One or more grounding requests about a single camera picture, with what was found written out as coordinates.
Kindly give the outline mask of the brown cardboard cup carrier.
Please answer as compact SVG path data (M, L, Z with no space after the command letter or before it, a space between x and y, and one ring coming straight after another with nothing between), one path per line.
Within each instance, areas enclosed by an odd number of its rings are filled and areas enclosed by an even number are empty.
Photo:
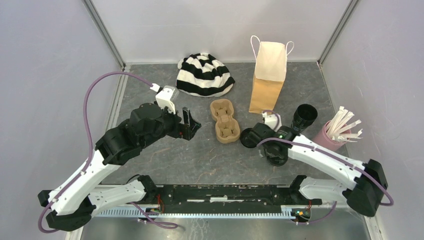
M236 142L240 138L241 129L234 119L235 110L228 99L217 99L211 102L210 112L215 123L216 138L220 143Z

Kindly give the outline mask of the brown paper bag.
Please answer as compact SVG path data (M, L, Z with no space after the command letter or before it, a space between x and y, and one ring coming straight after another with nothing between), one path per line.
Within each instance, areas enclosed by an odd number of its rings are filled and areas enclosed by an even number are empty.
M286 79L288 56L295 45L293 41L261 41L256 35L250 37L250 44L255 68L249 112L260 114L274 109Z

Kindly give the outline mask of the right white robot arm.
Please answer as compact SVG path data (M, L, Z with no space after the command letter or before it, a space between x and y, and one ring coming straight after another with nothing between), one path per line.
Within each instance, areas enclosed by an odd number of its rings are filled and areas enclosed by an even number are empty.
M388 181L380 162L355 160L322 147L287 126L273 130L257 123L244 136L249 145L261 147L274 165L297 160L331 176L331 179L304 177L289 189L295 204L313 199L347 203L357 213L374 217L380 206L393 206Z

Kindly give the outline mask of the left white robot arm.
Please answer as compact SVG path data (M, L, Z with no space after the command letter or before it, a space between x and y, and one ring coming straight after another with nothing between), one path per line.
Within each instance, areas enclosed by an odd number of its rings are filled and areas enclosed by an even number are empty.
M108 190L95 192L95 188L156 141L166 136L191 140L202 125L188 108L182 113L178 116L156 102L144 103L134 109L128 119L107 130L71 177L58 188L38 194L43 206L39 222L47 222L47 232L77 230L95 215L119 205L153 203L158 189L147 175Z

